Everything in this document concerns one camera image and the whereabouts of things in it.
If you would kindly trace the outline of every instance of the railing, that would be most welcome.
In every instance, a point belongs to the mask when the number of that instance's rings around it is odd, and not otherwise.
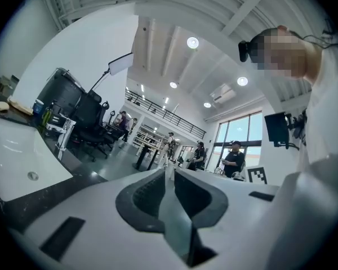
[[[159,116],[160,118],[178,126],[180,129],[187,131],[200,139],[204,138],[204,135],[206,133],[204,130],[198,128],[192,123],[189,123],[188,121],[175,115],[174,113],[163,109],[162,106],[159,106],[158,104],[155,104],[148,99],[144,99],[138,94],[135,94],[134,92],[131,92],[129,90],[125,91],[125,98],[126,100],[137,104],[139,107],[150,111],[152,114],[155,114],[156,116]]]

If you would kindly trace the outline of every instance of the ear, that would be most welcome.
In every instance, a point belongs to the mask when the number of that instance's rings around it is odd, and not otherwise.
[[[284,26],[284,25],[279,25],[277,27],[278,30],[283,30],[283,31],[289,31],[288,27]]]

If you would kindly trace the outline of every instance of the ceiling air conditioner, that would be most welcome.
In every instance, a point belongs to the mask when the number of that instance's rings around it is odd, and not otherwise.
[[[210,94],[215,103],[223,104],[228,100],[235,97],[235,92],[228,85],[223,84],[222,86],[215,89],[213,93]]]

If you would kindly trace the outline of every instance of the neck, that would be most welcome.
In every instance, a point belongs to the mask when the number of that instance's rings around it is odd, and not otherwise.
[[[323,49],[306,41],[304,43],[306,48],[306,73],[304,79],[313,85],[317,81],[321,68]]]

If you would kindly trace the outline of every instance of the balcony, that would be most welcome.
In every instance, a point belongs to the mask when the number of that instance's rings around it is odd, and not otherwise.
[[[137,106],[150,111],[152,114],[164,119],[165,121],[172,123],[179,127],[180,129],[191,133],[192,135],[198,137],[199,139],[203,139],[205,135],[205,131],[196,127],[192,123],[184,120],[183,118],[175,115],[174,113],[163,109],[162,106],[151,102],[148,99],[143,99],[138,94],[135,94],[129,90],[125,91],[125,98],[126,100],[136,104]]]

